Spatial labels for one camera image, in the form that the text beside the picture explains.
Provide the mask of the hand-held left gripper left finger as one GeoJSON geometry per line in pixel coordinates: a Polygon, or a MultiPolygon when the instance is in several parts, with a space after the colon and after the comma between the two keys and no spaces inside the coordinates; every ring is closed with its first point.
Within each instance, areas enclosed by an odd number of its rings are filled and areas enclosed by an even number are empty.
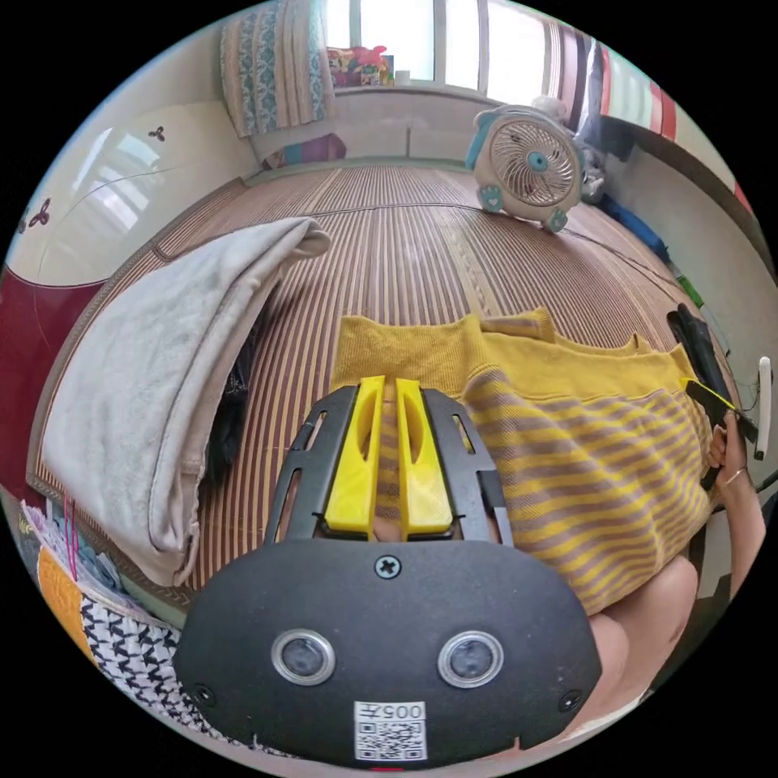
{"type": "Polygon", "coordinates": [[[363,378],[348,417],[323,515],[334,535],[371,540],[377,497],[385,378],[363,378]]]}

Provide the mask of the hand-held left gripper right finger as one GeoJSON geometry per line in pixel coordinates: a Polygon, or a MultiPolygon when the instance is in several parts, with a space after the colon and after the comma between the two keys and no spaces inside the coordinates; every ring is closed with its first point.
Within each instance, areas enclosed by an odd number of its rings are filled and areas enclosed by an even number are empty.
{"type": "Polygon", "coordinates": [[[395,381],[401,537],[445,536],[453,515],[419,382],[395,381]]]}

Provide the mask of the person's right hand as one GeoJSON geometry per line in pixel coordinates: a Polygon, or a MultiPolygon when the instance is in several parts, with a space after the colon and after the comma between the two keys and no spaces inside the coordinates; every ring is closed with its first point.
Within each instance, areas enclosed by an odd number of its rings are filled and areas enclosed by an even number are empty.
{"type": "Polygon", "coordinates": [[[734,417],[727,416],[721,424],[715,425],[708,448],[707,463],[714,471],[715,483],[719,489],[728,489],[732,485],[750,481],[746,446],[734,417]]]}

